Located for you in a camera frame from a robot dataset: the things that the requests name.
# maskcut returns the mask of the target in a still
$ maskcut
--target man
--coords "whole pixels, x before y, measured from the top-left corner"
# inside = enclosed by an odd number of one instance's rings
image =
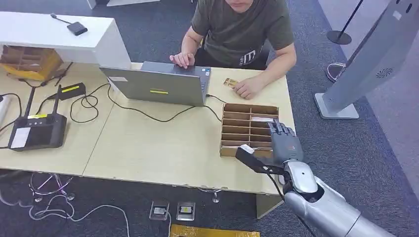
[[[205,45],[199,48],[206,36]],[[276,58],[266,68],[260,57],[265,40]],[[285,0],[199,0],[181,52],[170,60],[190,65],[265,70],[238,83],[234,90],[251,99],[283,77],[296,62],[290,16]]]

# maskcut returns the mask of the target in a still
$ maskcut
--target yellow floor tape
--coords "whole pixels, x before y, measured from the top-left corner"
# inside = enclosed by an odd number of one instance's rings
[[[260,237],[259,232],[225,231],[172,225],[170,237]]]

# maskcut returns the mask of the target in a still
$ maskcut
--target man's arm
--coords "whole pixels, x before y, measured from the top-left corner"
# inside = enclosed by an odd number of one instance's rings
[[[252,99],[265,86],[285,76],[297,61],[294,43],[276,50],[275,55],[276,58],[263,73],[237,83],[234,87],[237,94],[242,98]]]
[[[181,52],[177,55],[171,55],[169,59],[185,69],[194,65],[195,54],[203,38],[204,36],[199,35],[190,27],[185,37],[183,37]]]

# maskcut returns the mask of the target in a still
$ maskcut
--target man's right hand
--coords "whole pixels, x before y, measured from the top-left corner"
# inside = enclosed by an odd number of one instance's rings
[[[171,55],[169,57],[172,63],[187,69],[188,66],[193,66],[195,64],[195,56],[193,53],[178,53],[177,55]]]

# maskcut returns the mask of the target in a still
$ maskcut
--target beige table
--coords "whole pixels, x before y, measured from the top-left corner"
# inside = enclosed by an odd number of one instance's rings
[[[99,85],[107,83],[104,75],[99,71],[97,66],[93,67],[88,64],[74,64],[67,76],[61,81],[63,86],[84,82],[87,91],[91,92]],[[31,115],[36,113],[41,101],[56,93],[56,80],[52,81],[45,87],[37,88],[32,104]],[[39,82],[30,81],[33,85]],[[16,93],[22,99],[23,113],[29,98],[31,88],[23,82],[6,77],[5,72],[0,67],[0,94]],[[107,88],[100,89],[95,96],[99,99],[97,108],[99,117],[89,123],[75,123],[70,119],[70,105],[75,99],[61,101],[58,106],[58,112],[67,117],[67,133],[64,146],[56,149],[42,149],[27,152],[14,152],[11,150],[0,150],[0,168],[18,169],[28,171],[42,171],[59,174],[71,174],[81,176],[87,161],[93,151],[100,132],[108,117],[112,102],[106,95]],[[47,102],[42,110],[42,114],[52,112],[53,101]],[[6,118],[0,127],[13,121],[19,114],[19,107],[16,97],[12,97]],[[87,120],[94,117],[93,109],[85,109],[80,103],[76,103],[73,110],[73,117],[77,120]],[[0,147],[7,146],[12,125],[0,134]]]
[[[133,67],[139,69],[141,64],[133,64]],[[242,80],[258,73],[213,68],[209,94],[229,103],[277,106],[280,108],[280,120],[294,128],[285,78],[269,85],[263,93],[249,101],[241,99],[222,84],[226,78]],[[91,92],[106,83],[106,78],[97,66],[75,64],[62,84],[67,86],[81,81]],[[26,84],[7,78],[0,71],[0,85],[0,94],[15,92],[21,96],[26,107],[30,93]],[[56,92],[53,85],[37,89],[31,114],[45,97]],[[0,150],[0,168],[255,193],[258,218],[282,203],[266,175],[254,173],[235,158],[220,157],[221,123],[209,109],[194,108],[171,122],[161,123],[114,106],[106,91],[103,88],[95,93],[99,99],[99,117],[85,124],[70,120],[70,104],[74,99],[60,102],[58,112],[68,118],[63,147],[22,153]],[[123,106],[141,109],[160,119],[170,118],[186,108],[182,105],[131,101],[118,93],[111,96]],[[208,98],[207,105],[221,116],[221,102]],[[51,108],[52,103],[48,102],[42,111],[48,113]],[[13,99],[4,124],[17,115],[17,100]],[[84,109],[79,103],[74,107],[73,116],[78,120],[94,115],[94,110]],[[11,128],[0,134],[0,146],[7,145],[10,131]]]
[[[208,93],[228,103],[277,106],[280,120],[294,129],[285,77],[252,100],[240,98],[223,85],[226,78],[242,80],[259,73],[213,68]],[[168,119],[187,108],[128,100],[122,94],[116,101],[159,119]],[[207,105],[222,116],[220,101],[208,98]],[[208,108],[194,108],[161,123],[114,106],[83,176],[255,193],[258,218],[281,204],[279,196],[265,195],[278,194],[266,175],[253,172],[235,158],[220,157],[220,137],[221,123]]]

